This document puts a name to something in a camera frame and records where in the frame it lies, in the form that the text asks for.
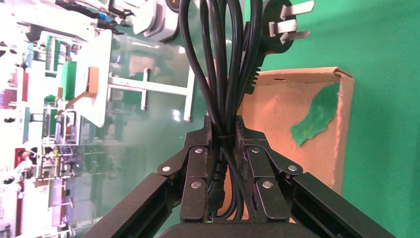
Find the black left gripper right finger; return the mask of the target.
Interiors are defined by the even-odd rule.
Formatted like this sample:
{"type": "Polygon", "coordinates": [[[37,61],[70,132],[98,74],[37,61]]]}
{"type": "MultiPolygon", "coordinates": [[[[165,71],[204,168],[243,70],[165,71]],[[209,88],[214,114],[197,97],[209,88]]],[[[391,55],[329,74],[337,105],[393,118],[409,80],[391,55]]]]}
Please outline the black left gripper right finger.
{"type": "Polygon", "coordinates": [[[237,161],[262,238],[390,238],[392,234],[236,119],[237,161]]]}

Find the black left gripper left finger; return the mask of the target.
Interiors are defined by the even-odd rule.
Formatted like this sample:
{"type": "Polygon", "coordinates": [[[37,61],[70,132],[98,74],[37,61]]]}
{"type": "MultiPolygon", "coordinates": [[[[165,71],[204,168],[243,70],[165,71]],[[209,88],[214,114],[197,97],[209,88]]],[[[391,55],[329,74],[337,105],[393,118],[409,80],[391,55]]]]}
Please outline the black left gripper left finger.
{"type": "Polygon", "coordinates": [[[161,238],[193,237],[191,224],[208,218],[211,121],[188,132],[181,151],[160,164],[85,234],[86,238],[153,238],[172,210],[180,206],[180,223],[161,238]]]}

